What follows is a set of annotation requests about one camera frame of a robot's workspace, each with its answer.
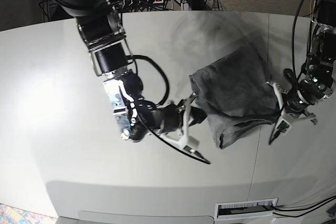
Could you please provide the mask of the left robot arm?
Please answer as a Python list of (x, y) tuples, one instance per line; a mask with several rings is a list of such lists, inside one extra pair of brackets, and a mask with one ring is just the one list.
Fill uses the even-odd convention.
[(306, 59), (296, 75), (295, 67), (283, 75), (291, 84), (282, 111), (299, 116), (304, 110), (331, 97), (335, 91), (335, 0), (313, 0)]

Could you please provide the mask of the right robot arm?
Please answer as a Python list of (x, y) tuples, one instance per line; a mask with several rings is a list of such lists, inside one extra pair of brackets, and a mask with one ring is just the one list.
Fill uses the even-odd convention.
[(206, 119), (191, 98), (166, 105), (167, 97), (159, 103), (143, 97), (142, 80), (129, 68), (143, 56), (131, 53), (119, 12), (109, 0), (53, 1), (75, 18), (96, 75), (106, 77), (103, 86), (123, 139), (139, 142), (148, 132), (185, 132)]

